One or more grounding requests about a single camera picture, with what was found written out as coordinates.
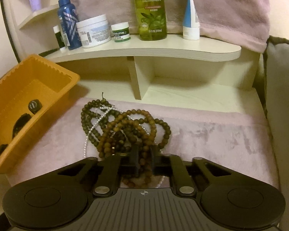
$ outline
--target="silver screw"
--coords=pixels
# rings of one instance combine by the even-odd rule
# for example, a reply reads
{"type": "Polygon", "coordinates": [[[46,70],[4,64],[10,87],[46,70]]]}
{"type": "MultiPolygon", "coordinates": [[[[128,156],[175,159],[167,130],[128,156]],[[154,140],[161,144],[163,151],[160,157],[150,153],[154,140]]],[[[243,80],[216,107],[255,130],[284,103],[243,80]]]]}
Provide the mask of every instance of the silver screw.
{"type": "Polygon", "coordinates": [[[106,194],[110,191],[109,187],[106,186],[99,186],[95,189],[95,192],[98,194],[106,194]]]}
{"type": "Polygon", "coordinates": [[[182,194],[191,194],[192,192],[194,192],[194,189],[190,186],[183,186],[183,187],[180,187],[179,191],[182,194]]]}

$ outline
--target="pink cloth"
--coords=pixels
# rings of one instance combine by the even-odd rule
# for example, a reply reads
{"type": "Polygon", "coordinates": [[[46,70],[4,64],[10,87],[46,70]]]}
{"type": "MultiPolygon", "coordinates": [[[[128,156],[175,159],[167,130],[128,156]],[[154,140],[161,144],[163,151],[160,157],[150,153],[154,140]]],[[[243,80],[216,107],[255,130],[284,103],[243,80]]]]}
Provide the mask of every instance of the pink cloth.
{"type": "MultiPolygon", "coordinates": [[[[72,0],[79,19],[106,14],[109,24],[128,21],[137,33],[133,0],[72,0]]],[[[262,53],[269,37],[269,0],[194,0],[203,36],[262,53]]],[[[181,33],[187,0],[165,0],[168,33],[181,33]]]]}
{"type": "MultiPolygon", "coordinates": [[[[80,122],[81,109],[89,100],[79,99],[41,138],[7,176],[11,185],[37,177],[83,159],[85,133],[80,122]]],[[[183,160],[203,157],[240,173],[278,187],[278,173],[265,118],[255,119],[239,113],[221,113],[158,105],[110,101],[117,108],[145,109],[171,127],[171,138],[163,153],[183,160]]],[[[160,142],[163,129],[159,128],[160,142]]],[[[88,156],[98,156],[91,143],[88,156]]],[[[151,187],[156,187],[155,178],[151,187]]],[[[165,180],[159,186],[167,186],[165,180]]]]}

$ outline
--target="ribbed gray surface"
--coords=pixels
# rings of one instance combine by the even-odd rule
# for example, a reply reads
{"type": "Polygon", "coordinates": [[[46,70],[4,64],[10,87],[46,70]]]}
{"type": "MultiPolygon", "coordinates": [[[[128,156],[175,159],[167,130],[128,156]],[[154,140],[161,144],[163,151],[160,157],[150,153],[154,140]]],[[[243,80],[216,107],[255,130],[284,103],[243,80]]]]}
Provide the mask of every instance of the ribbed gray surface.
{"type": "MultiPolygon", "coordinates": [[[[169,188],[120,188],[112,197],[96,199],[77,221],[54,230],[229,231],[210,221],[194,200],[176,197],[169,188]]],[[[267,231],[278,229],[272,227],[267,231]]]]}

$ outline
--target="white cap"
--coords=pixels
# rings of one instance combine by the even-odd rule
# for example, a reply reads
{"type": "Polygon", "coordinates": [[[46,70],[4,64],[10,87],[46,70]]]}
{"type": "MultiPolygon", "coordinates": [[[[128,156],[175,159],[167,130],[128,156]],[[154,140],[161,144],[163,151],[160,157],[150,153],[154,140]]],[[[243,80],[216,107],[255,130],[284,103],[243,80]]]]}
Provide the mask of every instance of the white cap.
{"type": "Polygon", "coordinates": [[[55,34],[60,32],[59,25],[54,26],[53,29],[55,34]]]}
{"type": "Polygon", "coordinates": [[[200,39],[200,27],[189,28],[183,26],[183,38],[186,40],[199,40],[200,39]]]}
{"type": "Polygon", "coordinates": [[[125,29],[128,27],[129,27],[128,22],[120,22],[120,23],[111,25],[111,30],[121,30],[121,29],[125,29]]]}
{"type": "Polygon", "coordinates": [[[82,27],[89,26],[91,24],[95,24],[97,22],[106,21],[106,20],[107,20],[107,17],[104,14],[104,15],[100,15],[100,16],[97,16],[97,17],[92,17],[92,18],[77,22],[76,25],[77,25],[77,28],[82,28],[82,27]]]}

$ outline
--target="black round object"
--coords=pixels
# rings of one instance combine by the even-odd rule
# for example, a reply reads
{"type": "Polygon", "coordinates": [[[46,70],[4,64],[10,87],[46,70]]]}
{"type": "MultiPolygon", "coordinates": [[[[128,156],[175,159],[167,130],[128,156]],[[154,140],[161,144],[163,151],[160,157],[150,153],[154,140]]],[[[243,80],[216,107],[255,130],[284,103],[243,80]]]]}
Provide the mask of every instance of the black round object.
{"type": "Polygon", "coordinates": [[[3,210],[16,226],[49,229],[78,217],[87,205],[87,195],[78,185],[31,186],[20,183],[5,194],[3,210]]]}
{"type": "Polygon", "coordinates": [[[284,197],[273,186],[252,180],[211,184],[201,196],[204,211],[230,229],[261,229],[275,224],[284,213],[284,197]]]}

